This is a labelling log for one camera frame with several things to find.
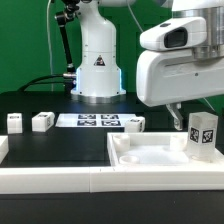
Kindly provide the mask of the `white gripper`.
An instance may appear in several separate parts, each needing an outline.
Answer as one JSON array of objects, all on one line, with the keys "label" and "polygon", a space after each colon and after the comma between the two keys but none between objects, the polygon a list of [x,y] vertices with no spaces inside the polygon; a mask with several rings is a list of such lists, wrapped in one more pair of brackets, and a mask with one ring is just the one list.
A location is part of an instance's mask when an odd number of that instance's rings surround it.
[{"label": "white gripper", "polygon": [[179,102],[224,94],[224,57],[195,60],[190,49],[144,51],[137,62],[136,91],[147,106],[166,105],[183,129]]}]

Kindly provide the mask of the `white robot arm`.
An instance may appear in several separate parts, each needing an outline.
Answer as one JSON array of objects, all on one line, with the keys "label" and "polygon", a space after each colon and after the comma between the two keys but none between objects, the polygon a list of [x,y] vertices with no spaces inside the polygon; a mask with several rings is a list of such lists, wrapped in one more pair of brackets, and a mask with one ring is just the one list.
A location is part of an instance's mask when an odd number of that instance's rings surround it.
[{"label": "white robot arm", "polygon": [[[82,63],[68,65],[74,98],[107,103],[125,94],[116,64],[116,28],[98,11],[136,0],[63,0],[65,19],[77,18]],[[165,105],[180,130],[183,101],[224,94],[224,0],[163,0],[172,18],[144,31],[137,61],[136,90],[147,106]]]}]

